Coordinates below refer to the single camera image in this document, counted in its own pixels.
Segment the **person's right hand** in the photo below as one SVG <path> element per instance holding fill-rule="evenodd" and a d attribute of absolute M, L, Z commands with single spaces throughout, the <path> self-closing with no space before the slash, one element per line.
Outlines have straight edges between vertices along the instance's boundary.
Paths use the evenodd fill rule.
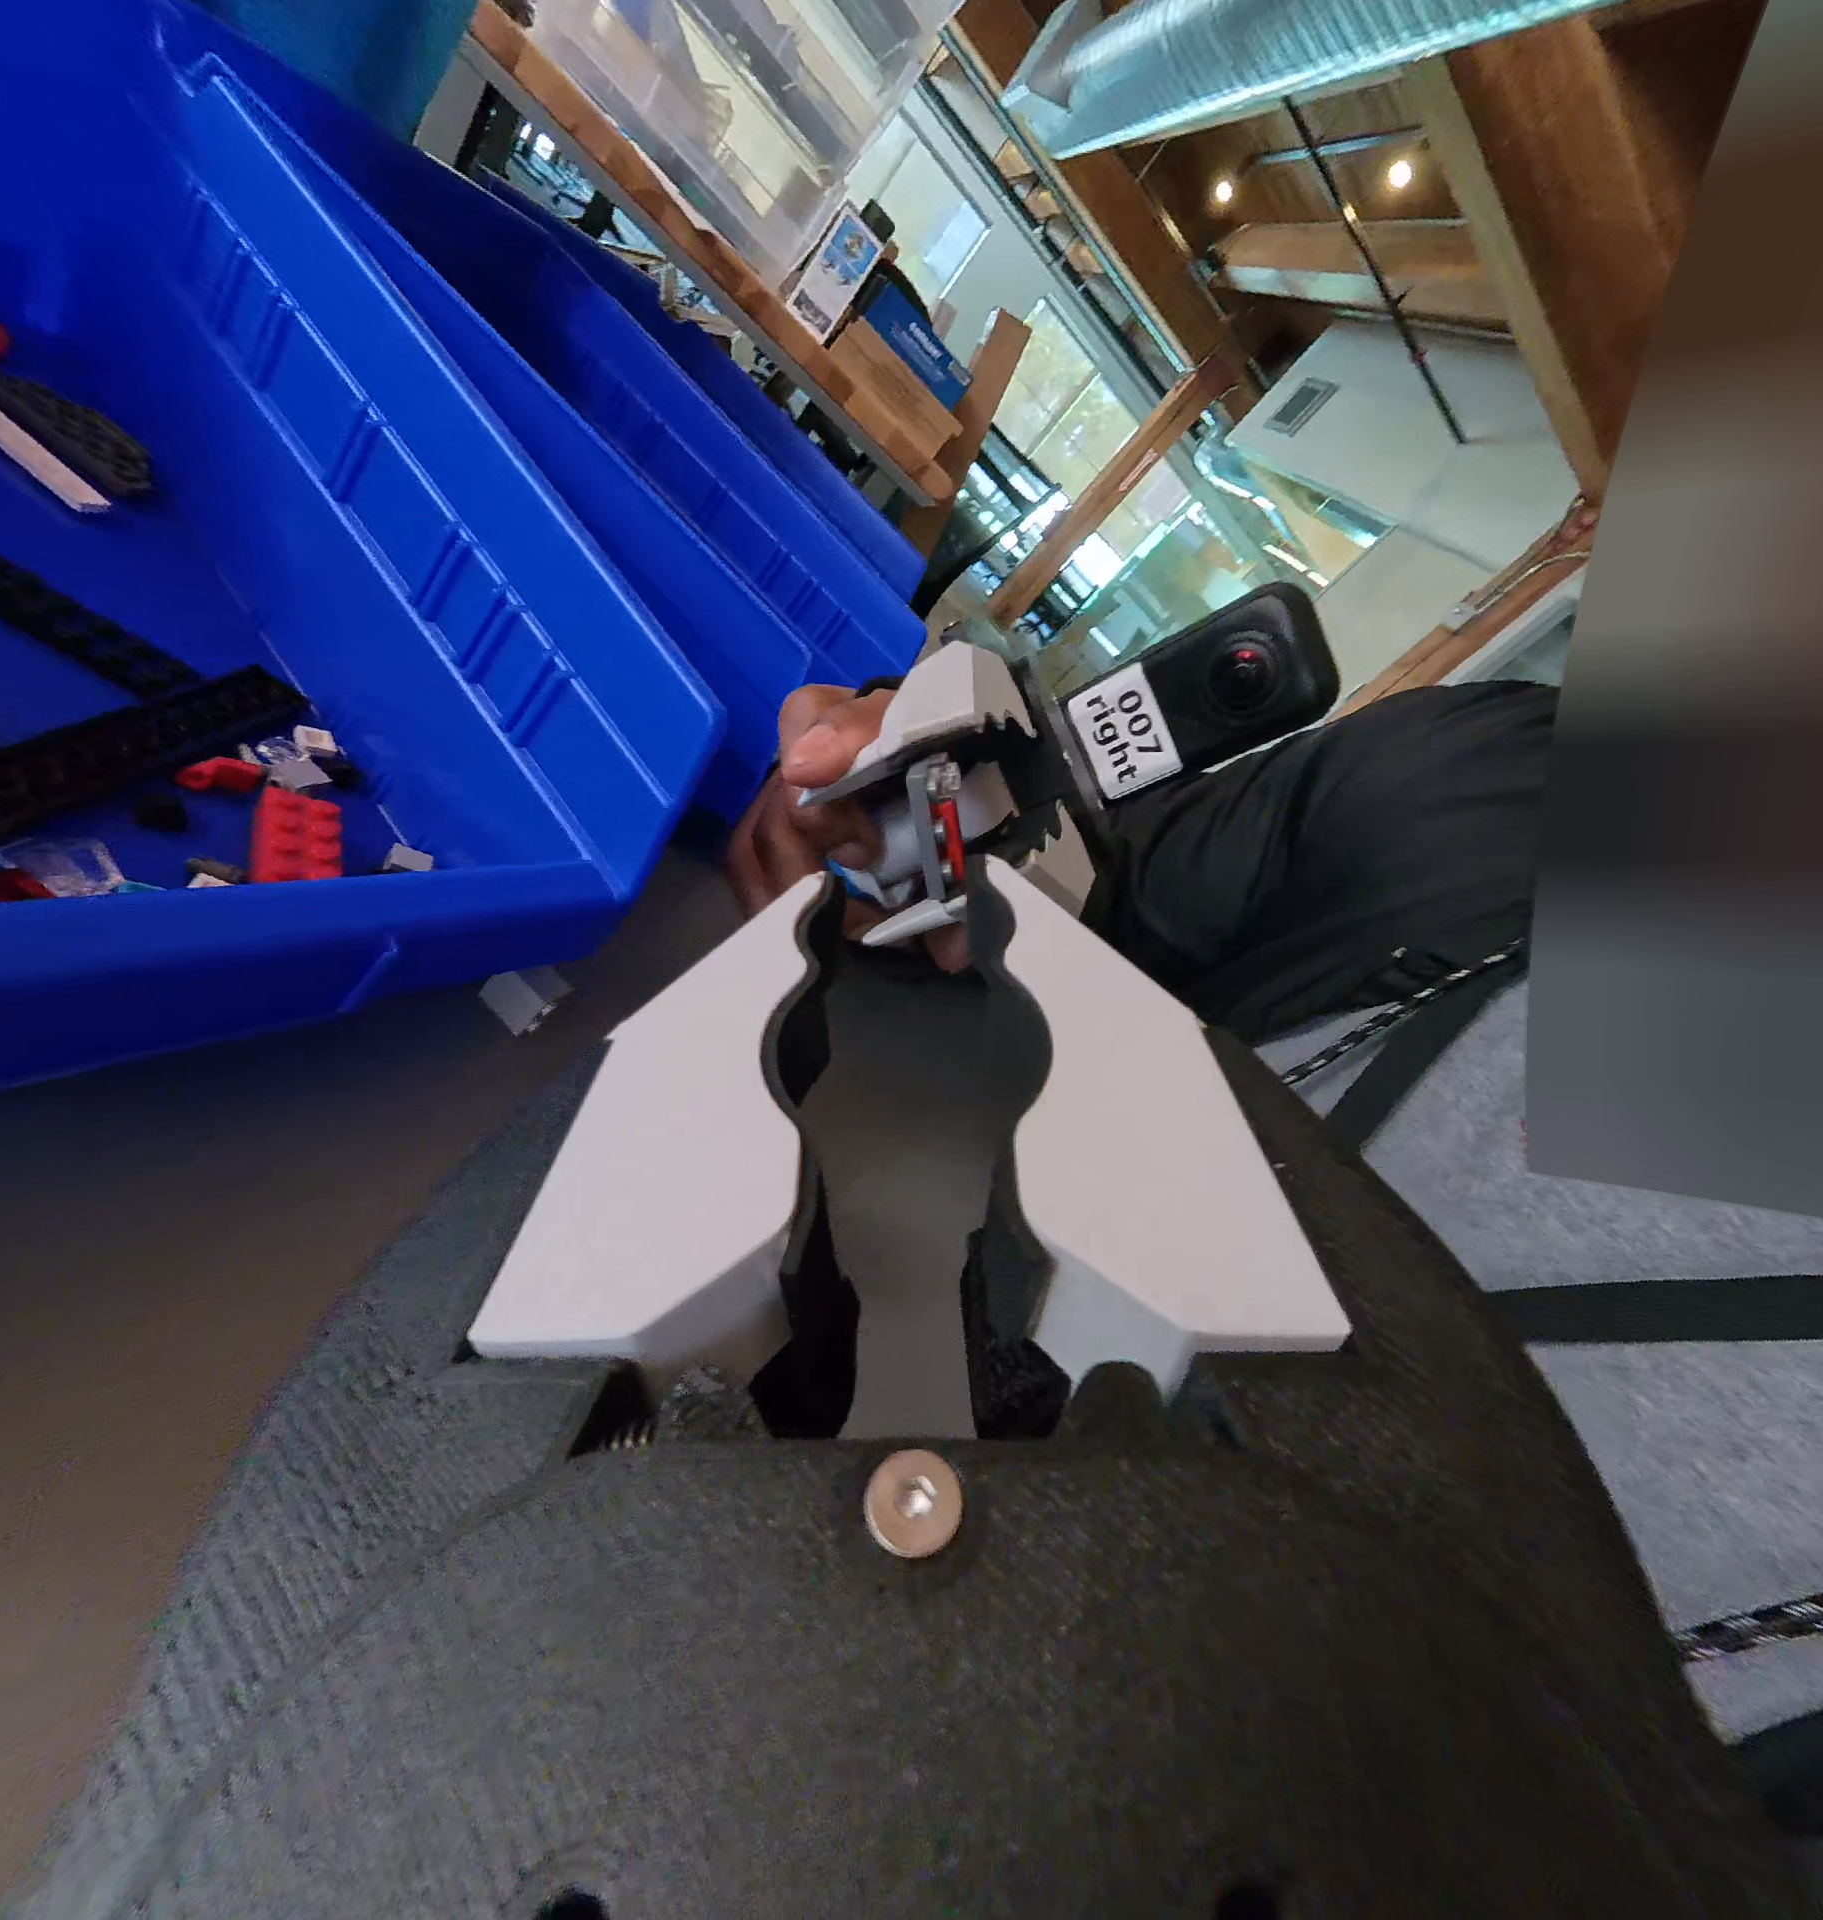
<path fill-rule="evenodd" d="M 739 819 L 725 872 L 745 916 L 830 865 L 871 870 L 880 833 L 865 798 L 812 800 L 851 774 L 884 728 L 901 678 L 863 687 L 804 685 L 780 707 L 780 755 Z"/>

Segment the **light blue foam bag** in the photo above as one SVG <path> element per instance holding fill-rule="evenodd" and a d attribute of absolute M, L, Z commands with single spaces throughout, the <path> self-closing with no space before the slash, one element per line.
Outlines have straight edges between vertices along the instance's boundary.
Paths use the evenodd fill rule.
<path fill-rule="evenodd" d="M 419 133 L 475 1 L 238 1 L 228 18 L 394 135 Z"/>

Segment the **small printed card box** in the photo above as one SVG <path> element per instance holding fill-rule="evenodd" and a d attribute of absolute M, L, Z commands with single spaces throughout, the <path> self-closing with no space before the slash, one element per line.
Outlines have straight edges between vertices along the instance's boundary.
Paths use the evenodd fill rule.
<path fill-rule="evenodd" d="M 878 200 L 849 200 L 817 240 L 784 290 L 787 310 L 828 345 L 869 275 L 885 261 L 896 224 Z"/>

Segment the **silver air duct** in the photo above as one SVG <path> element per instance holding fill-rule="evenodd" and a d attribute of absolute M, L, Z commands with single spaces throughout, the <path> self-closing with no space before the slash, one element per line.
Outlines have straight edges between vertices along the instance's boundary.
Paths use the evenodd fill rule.
<path fill-rule="evenodd" d="M 1189 135 L 1379 83 L 1415 61 L 1595 12 L 1596 1 L 1060 3 L 1000 92 L 1055 159 Z"/>

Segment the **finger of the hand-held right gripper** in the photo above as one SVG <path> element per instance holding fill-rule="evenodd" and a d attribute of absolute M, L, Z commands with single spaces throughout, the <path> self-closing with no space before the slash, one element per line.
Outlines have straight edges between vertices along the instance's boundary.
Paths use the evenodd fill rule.
<path fill-rule="evenodd" d="M 911 668 L 851 768 L 801 790 L 800 803 L 851 800 L 885 812 L 924 798 L 930 767 L 947 760 L 963 776 L 966 813 L 1020 813 L 1024 803 L 1014 798 L 1003 755 L 1035 740 L 1035 711 L 1008 662 L 969 640 L 950 640 Z"/>
<path fill-rule="evenodd" d="M 993 912 L 1000 911 L 1009 932 L 998 938 L 1005 947 L 1024 947 L 1037 921 L 1065 918 L 1065 803 L 1035 803 L 1020 813 L 966 813 L 960 798 L 957 810 L 964 889 L 950 901 L 922 899 L 893 911 L 876 899 L 871 870 L 860 870 L 858 896 L 878 912 L 865 932 L 869 944 L 905 944 L 964 924 L 976 927 L 972 938 L 988 942 Z"/>

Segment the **wooden table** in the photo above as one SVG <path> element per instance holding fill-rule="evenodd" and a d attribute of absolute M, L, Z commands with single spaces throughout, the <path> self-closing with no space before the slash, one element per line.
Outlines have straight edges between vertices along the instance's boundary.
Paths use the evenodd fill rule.
<path fill-rule="evenodd" d="M 817 403 L 837 431 L 861 445 L 874 465 L 917 505 L 930 504 L 861 434 L 837 405 L 830 349 L 787 310 L 779 293 L 661 180 L 648 159 L 576 81 L 539 48 L 499 3 L 479 3 L 463 55 L 519 110 L 551 133 L 587 180 L 607 192 L 662 253 L 757 341 L 767 357 Z"/>

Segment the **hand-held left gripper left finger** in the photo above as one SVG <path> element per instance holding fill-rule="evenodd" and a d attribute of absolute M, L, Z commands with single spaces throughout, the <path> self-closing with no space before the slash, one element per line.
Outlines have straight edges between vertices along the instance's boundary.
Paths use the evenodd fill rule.
<path fill-rule="evenodd" d="M 469 1326 L 475 1355 L 753 1379 L 804 1336 L 820 1173 L 801 1108 L 837 951 L 841 886 L 807 876 L 611 1032 Z"/>

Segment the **grey desk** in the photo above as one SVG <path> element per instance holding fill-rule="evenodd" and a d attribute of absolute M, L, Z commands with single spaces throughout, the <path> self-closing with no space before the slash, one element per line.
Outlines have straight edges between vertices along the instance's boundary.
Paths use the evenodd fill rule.
<path fill-rule="evenodd" d="M 116 1725 L 189 1541 L 336 1299 L 467 1153 L 718 944 L 677 848 L 562 1010 L 479 990 L 0 1095 L 0 1900 Z"/>

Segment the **person's grey sweatshirt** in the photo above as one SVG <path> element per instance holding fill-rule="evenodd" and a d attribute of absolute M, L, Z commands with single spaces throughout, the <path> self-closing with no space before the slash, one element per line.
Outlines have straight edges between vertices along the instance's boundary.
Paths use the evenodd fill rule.
<path fill-rule="evenodd" d="M 1491 1296 L 1625 1284 L 1823 1278 L 1816 1213 L 1786 1176 L 1741 1199 L 1535 1170 L 1527 988 L 1500 990 L 1418 1078 L 1364 1156 Z M 1823 1336 L 1535 1343 L 1668 1626 L 1823 1594 Z"/>

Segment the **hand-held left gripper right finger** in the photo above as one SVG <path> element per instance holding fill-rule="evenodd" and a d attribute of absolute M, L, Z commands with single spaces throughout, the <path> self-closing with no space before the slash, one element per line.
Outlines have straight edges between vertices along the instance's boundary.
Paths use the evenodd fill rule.
<path fill-rule="evenodd" d="M 994 1181 L 994 1331 L 1163 1397 L 1198 1355 L 1339 1352 L 1352 1319 L 1201 1018 L 1014 867 L 982 870 L 976 934 L 1048 1044 Z"/>

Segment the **cardboard sheet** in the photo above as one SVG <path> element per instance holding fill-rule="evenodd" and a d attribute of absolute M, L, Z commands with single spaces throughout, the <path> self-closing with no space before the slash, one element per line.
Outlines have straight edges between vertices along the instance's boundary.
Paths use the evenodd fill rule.
<path fill-rule="evenodd" d="M 930 504 L 909 510 L 902 518 L 905 537 L 911 540 L 924 558 L 930 558 L 936 552 L 951 508 L 964 493 L 964 479 L 982 452 L 990 426 L 994 424 L 996 409 L 1012 385 L 1031 335 L 1031 325 L 1024 323 L 1020 314 L 998 308 L 993 313 L 990 323 L 972 350 L 969 362 L 971 383 L 954 409 L 957 432 L 947 439 L 936 459 L 939 468 L 947 478 L 950 493 L 940 493 L 936 481 L 930 481 Z"/>

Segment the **blue cardboard box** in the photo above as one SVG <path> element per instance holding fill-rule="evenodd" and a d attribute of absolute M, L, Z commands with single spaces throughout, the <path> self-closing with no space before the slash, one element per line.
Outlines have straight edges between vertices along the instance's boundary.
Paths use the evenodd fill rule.
<path fill-rule="evenodd" d="M 971 370 L 950 350 L 915 288 L 876 278 L 858 316 L 872 325 L 939 405 L 956 414 L 969 391 Z"/>

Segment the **red and teal brick assembly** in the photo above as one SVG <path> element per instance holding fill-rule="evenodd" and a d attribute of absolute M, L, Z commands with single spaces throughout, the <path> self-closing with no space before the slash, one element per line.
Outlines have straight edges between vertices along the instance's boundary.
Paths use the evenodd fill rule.
<path fill-rule="evenodd" d="M 930 753 L 905 770 L 902 794 L 874 807 L 878 854 L 871 874 L 884 905 L 950 901 L 964 889 L 963 788 L 960 762 Z"/>

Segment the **clear plastic drawer organiser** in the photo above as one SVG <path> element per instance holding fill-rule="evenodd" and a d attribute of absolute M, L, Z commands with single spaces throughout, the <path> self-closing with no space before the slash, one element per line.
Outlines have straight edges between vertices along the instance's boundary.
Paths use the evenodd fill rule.
<path fill-rule="evenodd" d="M 780 290 L 957 1 L 541 1 L 534 45 Z"/>

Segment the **wooden box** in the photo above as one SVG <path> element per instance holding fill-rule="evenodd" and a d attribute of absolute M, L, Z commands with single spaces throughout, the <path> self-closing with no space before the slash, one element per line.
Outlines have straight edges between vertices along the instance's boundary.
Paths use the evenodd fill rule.
<path fill-rule="evenodd" d="M 869 320 L 849 323 L 830 345 L 837 405 L 855 428 L 884 452 L 909 489 L 924 498 L 950 497 L 956 479 L 940 455 L 963 422 L 924 376 Z"/>

